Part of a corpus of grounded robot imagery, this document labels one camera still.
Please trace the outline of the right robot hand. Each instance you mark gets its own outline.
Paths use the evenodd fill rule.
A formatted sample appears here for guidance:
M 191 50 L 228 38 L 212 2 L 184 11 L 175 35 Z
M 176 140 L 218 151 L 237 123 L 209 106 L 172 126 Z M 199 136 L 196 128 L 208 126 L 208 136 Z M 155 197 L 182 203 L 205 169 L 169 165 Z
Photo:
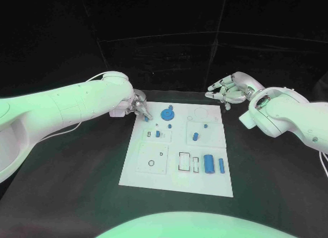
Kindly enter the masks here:
M 218 100 L 228 111 L 231 104 L 240 104 L 245 100 L 251 101 L 264 89 L 258 81 L 248 74 L 238 71 L 207 88 L 205 97 Z

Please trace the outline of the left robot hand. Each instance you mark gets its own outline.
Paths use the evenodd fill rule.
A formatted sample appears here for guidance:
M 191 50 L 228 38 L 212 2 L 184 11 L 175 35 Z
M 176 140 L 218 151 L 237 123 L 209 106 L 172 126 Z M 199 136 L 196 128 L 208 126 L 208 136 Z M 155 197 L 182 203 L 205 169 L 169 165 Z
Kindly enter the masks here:
M 133 97 L 130 102 L 130 112 L 135 113 L 136 116 L 143 116 L 143 118 L 148 118 L 148 120 L 152 120 L 152 115 L 146 108 L 146 96 L 145 93 L 133 89 Z

